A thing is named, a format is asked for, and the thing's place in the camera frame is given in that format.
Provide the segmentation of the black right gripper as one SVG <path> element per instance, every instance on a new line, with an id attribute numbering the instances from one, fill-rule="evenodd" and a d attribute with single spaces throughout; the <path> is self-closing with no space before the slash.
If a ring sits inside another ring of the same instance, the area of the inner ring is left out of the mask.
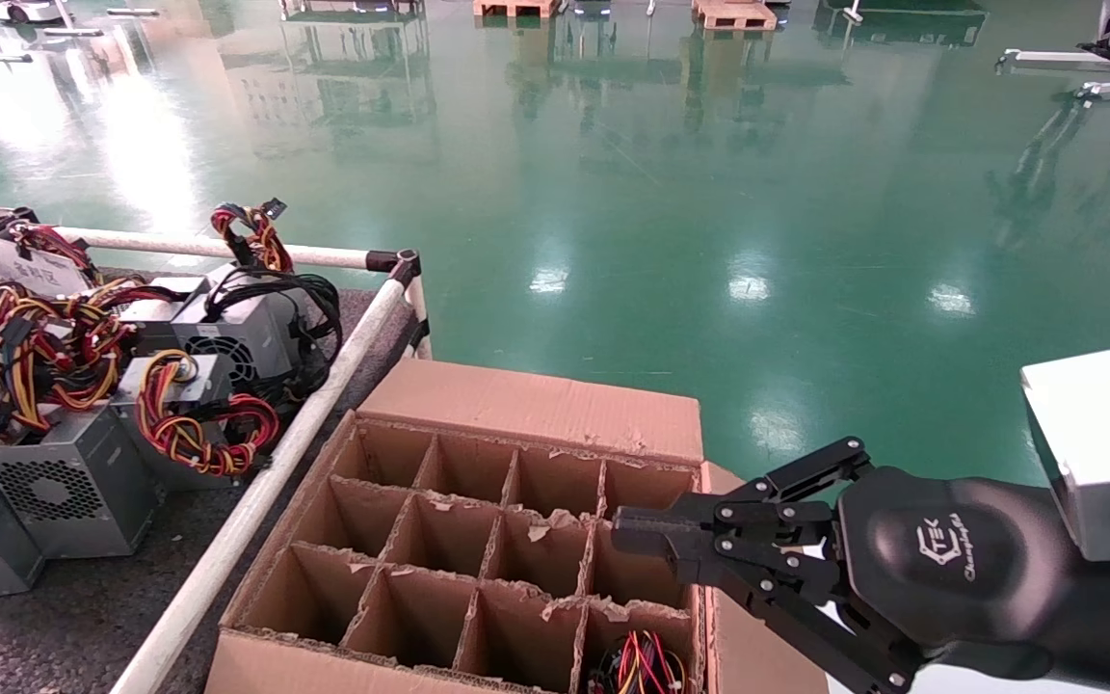
<path id="1" fill-rule="evenodd" d="M 845 483 L 836 511 L 851 587 L 924 658 L 1110 690 L 1110 562 L 1082 556 L 1043 487 L 872 470 L 862 440 L 845 437 L 722 494 L 622 506 L 612 542 L 665 559 L 682 584 L 722 590 L 852 693 L 908 693 L 919 654 L 878 618 L 842 627 L 821 611 L 842 597 L 837 564 L 774 546 L 835 541 L 836 512 L 815 496 Z"/>

